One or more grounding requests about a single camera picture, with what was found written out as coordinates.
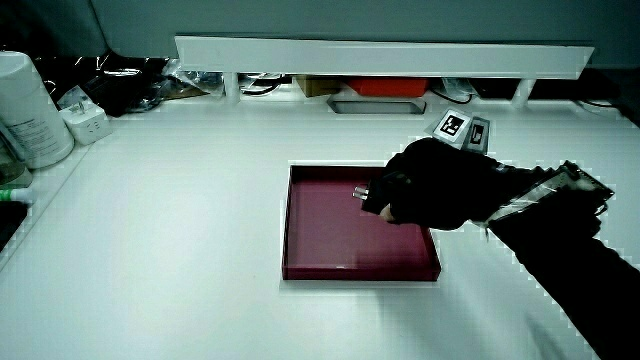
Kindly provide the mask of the person's right hand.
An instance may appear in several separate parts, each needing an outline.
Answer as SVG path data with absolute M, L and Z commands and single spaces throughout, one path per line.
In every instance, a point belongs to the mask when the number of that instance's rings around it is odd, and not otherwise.
M 486 118 L 447 109 L 370 182 L 373 213 L 390 223 L 459 228 L 488 194 L 497 166 L 487 156 L 490 130 Z

